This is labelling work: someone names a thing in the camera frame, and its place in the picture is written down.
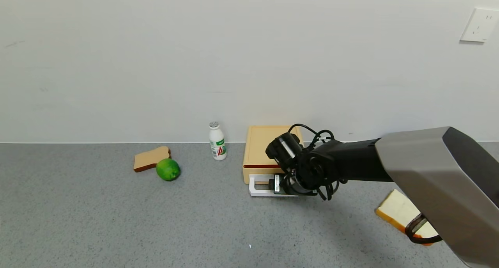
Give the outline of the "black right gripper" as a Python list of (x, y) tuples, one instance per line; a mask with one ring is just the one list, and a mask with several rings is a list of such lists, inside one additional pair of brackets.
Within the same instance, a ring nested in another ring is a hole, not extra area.
[(269, 179), (268, 189), (276, 195), (297, 195), (292, 188), (294, 181), (290, 174), (275, 174), (274, 179)]

